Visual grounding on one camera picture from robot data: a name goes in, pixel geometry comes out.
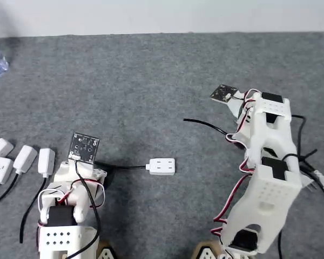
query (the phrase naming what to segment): circuit board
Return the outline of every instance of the circuit board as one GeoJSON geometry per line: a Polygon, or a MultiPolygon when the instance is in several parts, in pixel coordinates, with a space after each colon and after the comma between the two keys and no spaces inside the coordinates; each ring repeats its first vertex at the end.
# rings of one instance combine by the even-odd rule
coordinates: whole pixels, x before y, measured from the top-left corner
{"type": "Polygon", "coordinates": [[[232,96],[238,91],[237,88],[229,85],[220,85],[217,89],[210,95],[210,98],[214,101],[219,101],[221,103],[227,103],[232,96]]]}
{"type": "Polygon", "coordinates": [[[69,158],[79,162],[93,164],[98,148],[99,138],[74,133],[71,140],[69,158]]]}

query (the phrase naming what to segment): black cable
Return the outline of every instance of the black cable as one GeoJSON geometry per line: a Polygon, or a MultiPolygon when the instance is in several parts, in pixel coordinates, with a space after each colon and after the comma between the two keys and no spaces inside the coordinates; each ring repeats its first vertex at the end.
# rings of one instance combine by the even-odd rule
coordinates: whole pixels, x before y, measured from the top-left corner
{"type": "Polygon", "coordinates": [[[298,158],[298,159],[300,158],[299,155],[290,153],[290,154],[286,154],[286,155],[282,158],[282,161],[285,161],[286,158],[289,157],[289,156],[294,156],[294,157],[296,157],[296,158],[298,158]]]}
{"type": "Polygon", "coordinates": [[[35,196],[32,198],[32,201],[30,203],[30,205],[28,206],[28,208],[26,209],[23,217],[22,217],[22,221],[21,221],[21,228],[19,230],[19,242],[20,244],[23,243],[23,239],[24,239],[24,227],[25,227],[25,223],[26,223],[26,219],[29,216],[29,212],[32,209],[33,204],[36,202],[37,198],[38,198],[38,194],[44,189],[45,184],[47,183],[47,178],[43,179],[42,185],[39,188],[38,192],[35,194],[35,196]]]}
{"type": "Polygon", "coordinates": [[[280,259],[283,259],[282,258],[282,250],[281,250],[281,239],[282,239],[282,229],[279,232],[279,237],[278,237],[277,242],[278,242],[279,257],[280,257],[280,259]]]}
{"type": "Polygon", "coordinates": [[[304,165],[300,165],[300,170],[304,172],[304,174],[306,174],[308,177],[310,177],[322,190],[322,192],[324,193],[324,187],[321,184],[321,182],[319,181],[319,179],[313,174],[313,171],[309,170],[309,168],[307,168],[304,165]]]}
{"type": "Polygon", "coordinates": [[[97,238],[99,237],[100,230],[101,230],[101,221],[100,221],[99,215],[97,213],[96,204],[95,204],[95,202],[94,202],[94,200],[92,198],[91,192],[90,192],[89,187],[87,186],[84,178],[78,172],[77,162],[78,161],[76,160],[75,161],[76,173],[77,173],[80,181],[82,182],[83,186],[85,187],[87,195],[89,196],[90,203],[91,203],[91,206],[92,206],[92,209],[93,209],[93,213],[95,214],[95,218],[96,218],[96,222],[97,222],[97,230],[96,230],[96,234],[93,237],[93,239],[85,247],[81,248],[79,251],[75,252],[74,254],[66,257],[66,259],[71,259],[71,258],[81,254],[82,252],[84,252],[88,248],[90,248],[96,242],[97,238]]]}
{"type": "MultiPolygon", "coordinates": [[[[313,174],[313,171],[315,171],[315,168],[310,165],[307,161],[306,158],[308,158],[309,156],[313,155],[314,153],[316,153],[318,150],[314,149],[311,152],[309,152],[308,154],[302,156],[301,155],[301,133],[302,133],[302,129],[306,124],[306,117],[302,116],[302,115],[297,115],[297,114],[292,114],[292,117],[294,118],[299,118],[302,119],[302,123],[299,127],[298,130],[298,147],[297,147],[297,154],[286,154],[282,161],[284,161],[287,157],[289,156],[295,156],[299,159],[299,162],[303,162],[306,166],[304,165],[300,165],[300,170],[303,171],[308,177],[310,177],[315,183],[318,184],[318,186],[320,187],[320,189],[323,191],[324,193],[324,187],[321,184],[320,180],[313,174]]],[[[279,257],[280,259],[282,259],[282,250],[281,250],[281,239],[282,239],[282,230],[279,232],[279,236],[278,236],[278,252],[279,252],[279,257]]]]}
{"type": "Polygon", "coordinates": [[[12,190],[12,188],[14,187],[17,179],[18,179],[19,174],[16,174],[15,177],[13,178],[12,183],[10,184],[10,186],[7,188],[7,190],[0,196],[0,201],[2,201],[6,195],[8,195],[8,193],[12,190]]]}
{"type": "Polygon", "coordinates": [[[110,165],[109,163],[104,163],[101,161],[95,161],[94,164],[98,165],[98,166],[110,167],[113,169],[145,169],[145,165],[143,165],[143,166],[117,166],[117,165],[110,165]]]}
{"type": "Polygon", "coordinates": [[[307,119],[306,119],[305,116],[297,115],[297,114],[292,114],[292,117],[302,119],[302,123],[301,123],[301,125],[299,127],[299,130],[298,130],[298,147],[297,147],[298,155],[300,155],[301,154],[301,133],[302,133],[303,127],[306,124],[307,119]]]}
{"type": "Polygon", "coordinates": [[[195,120],[195,119],[184,119],[184,121],[189,121],[189,122],[196,122],[196,123],[200,123],[200,124],[203,124],[203,125],[206,125],[210,128],[213,128],[214,130],[217,130],[218,132],[222,133],[223,135],[227,135],[228,133],[225,132],[223,129],[219,128],[219,127],[216,127],[208,122],[205,122],[205,121],[201,121],[201,120],[195,120]]]}

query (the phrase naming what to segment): gray carpet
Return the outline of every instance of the gray carpet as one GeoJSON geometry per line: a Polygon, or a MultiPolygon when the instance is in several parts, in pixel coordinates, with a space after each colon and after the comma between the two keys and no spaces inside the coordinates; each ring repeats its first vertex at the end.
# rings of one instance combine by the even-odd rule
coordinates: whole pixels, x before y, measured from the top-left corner
{"type": "MultiPolygon", "coordinates": [[[[324,173],[324,33],[226,33],[1,39],[11,71],[0,78],[0,137],[57,150],[71,133],[101,138],[97,159],[139,165],[175,157],[175,176],[117,172],[100,212],[102,240],[120,258],[189,258],[241,173],[243,153],[221,134],[184,117],[235,129],[229,110],[209,99],[225,83],[291,100],[306,115],[305,152],[324,173]]],[[[300,125],[292,121],[293,135],[300,125]]],[[[0,259],[37,257],[38,210],[18,243],[21,217],[42,181],[37,163],[0,203],[0,259]]],[[[238,197],[244,193],[239,190],[238,197]]],[[[89,224],[95,218],[89,214],[89,224]]],[[[289,212],[285,258],[324,258],[324,196],[303,190],[289,212]]],[[[278,258],[276,243],[259,258],[278,258]]]]}

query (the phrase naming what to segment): white wall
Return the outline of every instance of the white wall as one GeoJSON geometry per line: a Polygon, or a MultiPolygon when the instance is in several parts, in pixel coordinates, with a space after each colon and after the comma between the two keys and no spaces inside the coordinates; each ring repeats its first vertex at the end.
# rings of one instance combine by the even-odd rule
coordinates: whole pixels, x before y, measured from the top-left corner
{"type": "Polygon", "coordinates": [[[0,37],[324,31],[324,0],[0,0],[0,37]]]}

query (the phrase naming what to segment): white robot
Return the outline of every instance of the white robot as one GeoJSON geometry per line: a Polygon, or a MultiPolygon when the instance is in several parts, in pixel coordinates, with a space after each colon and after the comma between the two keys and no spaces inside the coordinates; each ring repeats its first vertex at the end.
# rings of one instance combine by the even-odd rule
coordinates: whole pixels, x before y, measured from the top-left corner
{"type": "Polygon", "coordinates": [[[245,149],[239,166],[245,175],[214,218],[222,223],[212,229],[225,251],[220,259],[263,254],[284,226],[288,210],[302,188],[289,100],[256,89],[240,93],[226,85],[220,85],[211,98],[226,104],[237,119],[237,131],[226,134],[226,140],[245,149]],[[245,194],[227,219],[222,219],[244,179],[250,179],[245,194]]]}
{"type": "MultiPolygon", "coordinates": [[[[94,211],[105,201],[103,183],[107,172],[93,167],[98,143],[97,138],[75,133],[68,161],[61,163],[53,182],[40,193],[40,259],[59,259],[65,254],[67,258],[97,258],[100,226],[96,230],[78,224],[84,222],[89,209],[94,209],[94,201],[102,200],[99,205],[95,205],[94,211]]],[[[95,216],[99,224],[97,211],[95,216]]],[[[109,249],[104,249],[98,256],[102,257],[111,259],[114,255],[109,249]]]]}

